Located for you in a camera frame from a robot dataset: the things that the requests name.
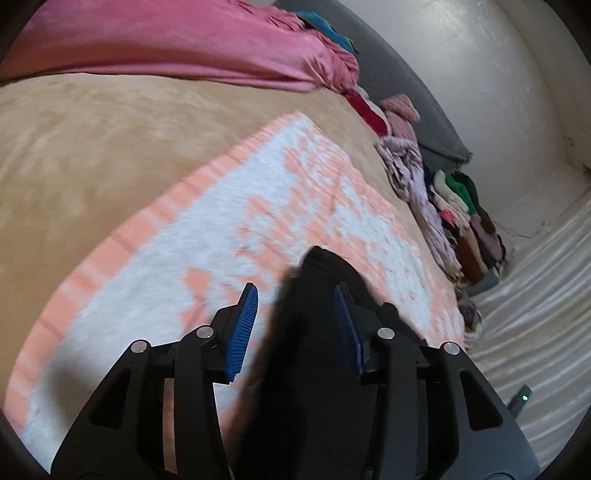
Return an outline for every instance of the pink blanket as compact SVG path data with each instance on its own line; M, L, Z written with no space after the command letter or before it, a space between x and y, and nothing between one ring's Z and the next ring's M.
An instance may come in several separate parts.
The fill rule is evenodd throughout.
M294 14L243 0L48 0L0 65L0 80L67 72L342 92L359 66Z

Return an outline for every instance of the cable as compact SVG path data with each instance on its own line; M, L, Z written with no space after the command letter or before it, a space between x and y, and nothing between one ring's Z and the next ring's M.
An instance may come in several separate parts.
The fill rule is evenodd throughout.
M527 236L527 235L521 235L520 233L516 232L515 230L513 230L513 229L511 229L511 228L506 228L506 227L502 226L500 223L498 223L497 221L493 220L492 218L491 218L491 220L492 220L492 222L493 222L493 223L494 223L494 224L495 224L495 225L496 225L498 228L500 228L501 230L503 230L503 231L504 231L505 233L507 233L508 235L511 235L511 236L518 236L518 237L521 237L521 238L528 238L528 239L530 239L530 240L531 240L531 237L530 237L530 236Z

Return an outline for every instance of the pink clothing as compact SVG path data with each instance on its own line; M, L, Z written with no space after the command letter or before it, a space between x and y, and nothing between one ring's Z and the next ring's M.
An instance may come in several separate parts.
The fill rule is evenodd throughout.
M400 93L383 100L380 105L386 112L386 117L392 127L392 135L416 143L417 136L414 133L413 124L420 121L421 116L413 107L410 98Z
M456 224L456 218L453 216L451 210L442 210L441 212L439 212L439 216L451 225Z
M342 92L359 66L295 14L243 0L50 0L0 64L0 80L67 72Z
M501 240L496 233L487 233L482 227L482 220L480 215L473 213L470 215L470 224L474 227L476 234L480 241L484 244L491 257L500 262L503 260L503 249L501 248Z
M439 267L451 277L462 268L443 231L441 218L429 202L418 145L398 137L382 137L375 146L388 170L396 194L410 204L423 237Z
M440 211L449 212L452 215L453 221L450 223L456 225L460 230L470 228L470 217L456 207L455 204L447 203L443 197L436 192L433 192L432 200Z

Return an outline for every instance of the small device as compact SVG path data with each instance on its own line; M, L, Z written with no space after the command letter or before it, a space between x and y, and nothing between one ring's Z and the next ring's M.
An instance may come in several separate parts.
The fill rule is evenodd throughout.
M516 419L519 414L521 414L521 410L525 407L525 404L531 398L531 388L527 385L523 385L519 391L513 396L507 408L513 415L513 418Z
M382 327L344 283L334 303L351 374L362 385L378 385L363 480L538 476L512 413L459 345L430 348Z

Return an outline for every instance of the white wall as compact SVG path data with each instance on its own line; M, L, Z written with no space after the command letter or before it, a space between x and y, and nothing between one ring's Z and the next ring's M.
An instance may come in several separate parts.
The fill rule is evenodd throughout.
M567 162L537 63L494 0L341 1L403 56L441 104L474 153L464 171L497 221L533 236L589 187ZM503 237L508 247L522 241Z
M542 0L496 0L530 49L556 107L569 161L591 167L591 65Z

